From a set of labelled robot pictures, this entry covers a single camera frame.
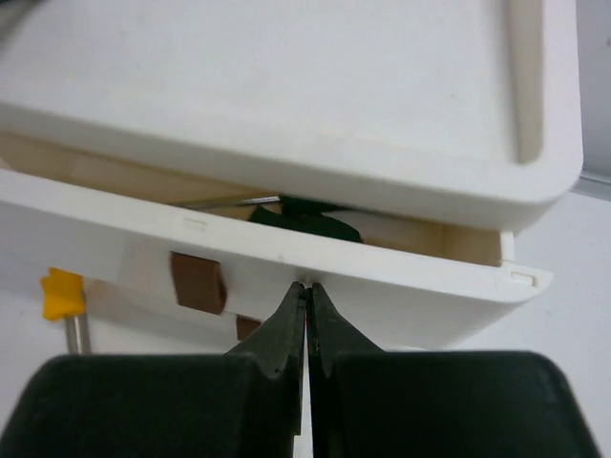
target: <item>green object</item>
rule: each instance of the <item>green object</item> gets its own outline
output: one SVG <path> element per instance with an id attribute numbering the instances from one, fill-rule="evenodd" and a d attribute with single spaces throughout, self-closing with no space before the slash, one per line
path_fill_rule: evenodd
<path id="1" fill-rule="evenodd" d="M 361 234 L 353 227 L 337 219 L 324 217 L 322 215 L 278 215 L 277 213 L 265 210 L 263 207 L 257 207 L 248 220 L 267 226 L 288 229 L 290 231 L 305 232 L 315 236 L 356 241 L 358 243 L 363 242 Z"/>
<path id="2" fill-rule="evenodd" d="M 295 198 L 293 196 L 280 196 L 280 203 L 283 207 L 283 215 L 286 217 L 297 216 L 320 216 L 321 213 L 339 212 L 350 210 L 347 207 L 335 205 L 334 203 L 321 202 L 307 198 Z"/>

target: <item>drawer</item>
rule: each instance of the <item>drawer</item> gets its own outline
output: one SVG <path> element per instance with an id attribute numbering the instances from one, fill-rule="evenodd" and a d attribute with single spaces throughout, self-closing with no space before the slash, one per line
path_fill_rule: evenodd
<path id="1" fill-rule="evenodd" d="M 516 263 L 513 234 L 347 213 L 365 243 L 328 239 L 168 203 L 269 191 L 0 137 L 0 245 L 40 265 L 152 298 L 153 311 L 208 326 L 176 305 L 169 254 L 216 260 L 227 313 L 264 320 L 292 281 L 322 283 L 380 344 L 454 344 L 543 291 L 552 275 Z"/>

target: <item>box lid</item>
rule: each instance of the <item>box lid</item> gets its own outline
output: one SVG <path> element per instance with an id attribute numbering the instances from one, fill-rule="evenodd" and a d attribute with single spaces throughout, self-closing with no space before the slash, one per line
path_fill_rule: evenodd
<path id="1" fill-rule="evenodd" d="M 497 230 L 579 176 L 570 0 L 15 5 L 5 131 Z"/>

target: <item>brown square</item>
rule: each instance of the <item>brown square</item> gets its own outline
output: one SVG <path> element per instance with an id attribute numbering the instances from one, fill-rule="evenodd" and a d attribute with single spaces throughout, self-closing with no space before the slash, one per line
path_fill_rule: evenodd
<path id="1" fill-rule="evenodd" d="M 179 305 L 215 315 L 222 313 L 227 290 L 218 262 L 172 253 L 170 265 Z"/>
<path id="2" fill-rule="evenodd" d="M 261 326 L 261 322 L 252 318 L 236 316 L 236 331 L 238 333 L 238 340 L 243 341 L 247 339 L 250 334 L 255 332 L 257 328 Z"/>

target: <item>drawer front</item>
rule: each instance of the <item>drawer front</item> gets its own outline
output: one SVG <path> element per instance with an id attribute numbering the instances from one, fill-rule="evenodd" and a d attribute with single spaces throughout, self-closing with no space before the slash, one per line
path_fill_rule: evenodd
<path id="1" fill-rule="evenodd" d="M 40 265 L 180 307 L 169 255 L 221 263 L 225 310 L 266 319 L 292 281 L 321 282 L 338 309 L 384 344 L 439 347 L 528 301 L 552 276 L 389 250 L 126 198 L 0 170 L 0 245 Z"/>

